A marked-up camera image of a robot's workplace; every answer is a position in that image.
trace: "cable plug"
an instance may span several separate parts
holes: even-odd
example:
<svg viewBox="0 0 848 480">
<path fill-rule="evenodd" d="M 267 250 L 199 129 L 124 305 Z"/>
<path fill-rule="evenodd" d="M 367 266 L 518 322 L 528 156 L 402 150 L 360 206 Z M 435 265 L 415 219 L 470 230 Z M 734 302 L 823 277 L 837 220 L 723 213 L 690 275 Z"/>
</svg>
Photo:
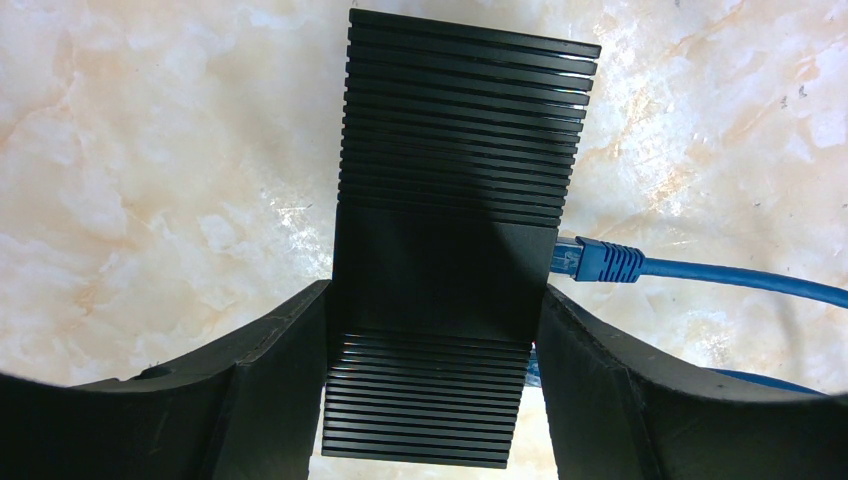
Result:
<svg viewBox="0 0 848 480">
<path fill-rule="evenodd" d="M 633 283 L 639 279 L 645 255 L 638 248 L 591 238 L 557 238 L 551 271 L 578 282 Z"/>
</svg>

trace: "marble surface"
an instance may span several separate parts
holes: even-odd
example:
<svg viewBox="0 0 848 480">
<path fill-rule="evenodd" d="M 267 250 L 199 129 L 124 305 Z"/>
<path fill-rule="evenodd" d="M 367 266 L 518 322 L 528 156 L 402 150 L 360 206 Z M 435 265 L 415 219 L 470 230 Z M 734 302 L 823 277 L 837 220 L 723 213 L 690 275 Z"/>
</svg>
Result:
<svg viewBox="0 0 848 480">
<path fill-rule="evenodd" d="M 848 287 L 845 0 L 353 4 L 604 47 L 564 234 Z M 127 378 L 330 274 L 350 6 L 0 0 L 0 370 Z M 698 365 L 848 390 L 846 311 L 551 281 Z M 485 478 L 551 478 L 520 453 L 547 438 L 537 394 Z M 333 461 L 313 476 L 460 478 Z"/>
</svg>

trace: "marble countertop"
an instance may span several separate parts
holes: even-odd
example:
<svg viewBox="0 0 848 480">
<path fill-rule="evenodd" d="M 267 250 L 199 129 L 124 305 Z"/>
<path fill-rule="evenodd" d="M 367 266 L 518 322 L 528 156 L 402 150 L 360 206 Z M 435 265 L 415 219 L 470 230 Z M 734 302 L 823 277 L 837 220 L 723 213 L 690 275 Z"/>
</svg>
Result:
<svg viewBox="0 0 848 480">
<path fill-rule="evenodd" d="M 6 0 L 0 370 L 127 378 L 329 276 L 354 5 L 603 46 L 563 234 L 848 287 L 845 0 Z M 848 390 L 848 311 L 551 282 L 695 364 Z M 535 433 L 485 478 L 555 471 L 516 453 L 547 438 L 533 392 Z"/>
</svg>

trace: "ethernet cable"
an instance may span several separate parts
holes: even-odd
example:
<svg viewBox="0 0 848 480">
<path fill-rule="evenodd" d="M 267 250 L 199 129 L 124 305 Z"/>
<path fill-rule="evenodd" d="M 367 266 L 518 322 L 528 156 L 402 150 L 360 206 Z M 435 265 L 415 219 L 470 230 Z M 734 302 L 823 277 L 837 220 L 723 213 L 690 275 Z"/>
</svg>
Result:
<svg viewBox="0 0 848 480">
<path fill-rule="evenodd" d="M 848 308 L 848 291 L 799 278 L 744 268 L 646 257 L 641 250 L 589 238 L 558 238 L 551 271 L 578 282 L 633 283 L 641 275 L 683 278 L 771 290 Z"/>
</svg>

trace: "black heatsink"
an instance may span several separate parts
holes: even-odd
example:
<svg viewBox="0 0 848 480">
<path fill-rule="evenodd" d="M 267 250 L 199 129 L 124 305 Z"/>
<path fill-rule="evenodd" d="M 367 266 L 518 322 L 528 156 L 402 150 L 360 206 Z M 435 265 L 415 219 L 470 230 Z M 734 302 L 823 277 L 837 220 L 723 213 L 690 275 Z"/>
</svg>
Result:
<svg viewBox="0 0 848 480">
<path fill-rule="evenodd" d="M 505 468 L 600 47 L 350 21 L 322 453 Z"/>
</svg>

